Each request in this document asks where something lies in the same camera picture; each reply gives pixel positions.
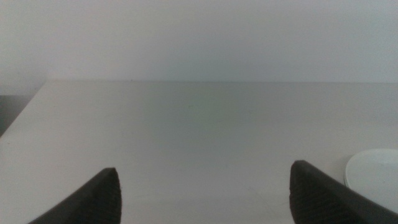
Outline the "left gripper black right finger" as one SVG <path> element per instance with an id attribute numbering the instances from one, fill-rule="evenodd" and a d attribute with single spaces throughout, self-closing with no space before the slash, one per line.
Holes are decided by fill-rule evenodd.
<path id="1" fill-rule="evenodd" d="M 397 214 L 363 197 L 309 162 L 290 168 L 289 205 L 295 223 L 397 224 Z"/>

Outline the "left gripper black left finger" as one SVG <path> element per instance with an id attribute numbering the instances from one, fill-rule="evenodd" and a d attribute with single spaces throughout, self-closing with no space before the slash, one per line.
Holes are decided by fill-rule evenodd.
<path id="1" fill-rule="evenodd" d="M 31 224 L 119 224 L 122 196 L 118 172 L 105 168 Z"/>

